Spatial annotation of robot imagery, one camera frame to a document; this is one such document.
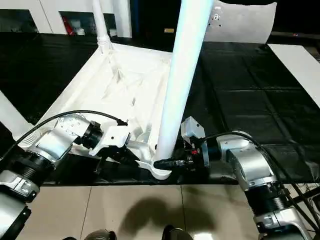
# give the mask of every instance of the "black tarp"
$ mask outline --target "black tarp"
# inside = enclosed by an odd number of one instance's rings
[[[125,44],[141,45],[130,40]],[[96,48],[94,37],[0,33],[0,90],[35,124]],[[266,45],[204,43],[184,111],[184,118],[188,116],[207,134],[249,133],[297,183],[320,180],[320,110]],[[3,154],[13,140],[2,125],[0,129]],[[97,163],[69,155],[46,184],[236,183],[230,167],[218,160],[211,161],[208,174],[175,172],[165,181],[148,170],[111,162],[97,176]]]

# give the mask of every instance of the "robotic arm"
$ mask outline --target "robotic arm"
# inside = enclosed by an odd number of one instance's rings
[[[181,124],[184,156],[157,161],[154,166],[165,170],[184,168],[196,171],[209,166],[205,132],[192,117]],[[259,231],[260,239],[311,240],[297,210],[287,200],[289,191],[281,187],[267,159],[258,147],[243,136],[229,134],[216,138],[220,161],[232,166],[243,190]]]
[[[259,239],[304,239],[311,236],[296,208],[287,200],[266,156],[238,135],[217,137],[221,160],[231,164],[253,211]]]
[[[57,168],[73,143],[90,149],[91,156],[107,157],[138,166],[139,160],[127,147],[130,132],[126,125],[100,124],[79,114],[60,117],[54,129],[44,133],[26,152],[0,173],[0,239],[15,239],[31,214],[31,203],[45,179]]]

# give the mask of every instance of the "cabinet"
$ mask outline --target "cabinet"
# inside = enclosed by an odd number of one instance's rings
[[[39,0],[0,0],[0,32],[35,31],[52,33]]]
[[[93,12],[92,0],[40,0],[40,2],[54,34],[67,34],[63,21],[64,14]],[[114,15],[117,36],[131,38],[129,0],[100,0],[100,3],[104,14]]]

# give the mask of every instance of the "white pole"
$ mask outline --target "white pole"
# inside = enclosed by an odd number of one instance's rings
[[[0,122],[11,132],[14,140],[18,140],[23,134],[34,126],[18,112],[15,106],[0,91]],[[19,146],[27,148],[39,137],[39,132],[34,132],[26,137]]]
[[[182,0],[155,161],[174,150],[214,0]]]
[[[96,39],[102,53],[110,48],[110,38],[108,36],[104,14],[101,9],[100,0],[92,0],[92,9],[96,27]]]

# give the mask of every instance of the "white plastic part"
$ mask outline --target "white plastic part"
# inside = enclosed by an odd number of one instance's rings
[[[126,144],[129,134],[130,132],[127,126],[110,126],[103,132],[101,140],[89,154],[95,156],[101,149],[108,148],[109,146],[121,148]]]
[[[163,111],[169,114],[169,118],[164,118],[168,122],[164,121],[166,126],[161,130],[162,141],[170,141],[169,146],[173,150],[212,1],[182,2],[173,50],[176,57],[172,65],[170,52],[109,42],[107,54],[101,54],[101,47],[97,49],[40,121],[71,110],[95,110],[127,121],[130,131],[127,147],[140,159],[137,161],[139,166],[148,169],[159,180],[168,178],[171,171],[153,167],[157,144],[159,150],[161,117]],[[103,15],[98,3],[99,0],[93,0],[94,17],[97,22],[102,23]],[[99,37],[102,32],[106,33],[103,29],[99,31]],[[172,82],[168,95],[171,97],[168,97],[164,107],[170,66]],[[171,128],[167,127],[171,124],[170,111],[168,112],[167,108],[172,108],[174,113]],[[85,114],[85,117],[100,123],[103,131],[116,125],[114,120],[100,115]],[[52,128],[53,124],[49,123],[44,128]],[[172,135],[170,139],[164,135],[167,134],[166,131]],[[71,153],[90,156],[87,149],[76,144],[73,145]]]
[[[102,53],[105,53],[111,45],[108,36],[104,14],[101,9],[100,0],[92,0],[93,16],[96,26],[96,39]]]
[[[174,150],[214,0],[182,0],[155,161]]]
[[[18,112],[15,106],[0,91],[0,122],[11,132],[14,140],[18,140],[23,134],[34,126]],[[35,131],[19,143],[21,148],[28,148],[40,136]]]
[[[151,159],[158,143],[171,55],[115,43],[111,43],[108,54],[101,54],[97,49],[40,122],[71,110],[100,111],[127,121],[130,132],[127,147],[140,159],[139,166],[157,179],[166,179],[170,172],[153,170]],[[103,132],[117,125],[104,116],[83,115],[100,123]],[[42,130],[50,130],[54,124],[49,122]],[[81,145],[74,144],[71,153],[90,157]]]

